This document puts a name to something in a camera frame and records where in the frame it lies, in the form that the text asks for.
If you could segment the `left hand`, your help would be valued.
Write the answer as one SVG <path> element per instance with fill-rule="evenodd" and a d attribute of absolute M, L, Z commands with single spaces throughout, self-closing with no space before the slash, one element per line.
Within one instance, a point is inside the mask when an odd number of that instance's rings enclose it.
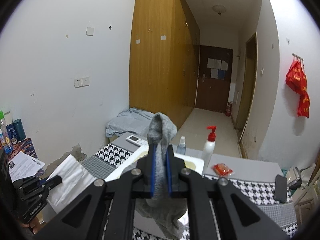
<path fill-rule="evenodd" d="M 26 238 L 33 238 L 45 225 L 46 223 L 39 220 L 38 217 L 35 217 L 29 224 L 23 224 L 18 222 L 18 225 L 21 227 L 21 231 Z"/>

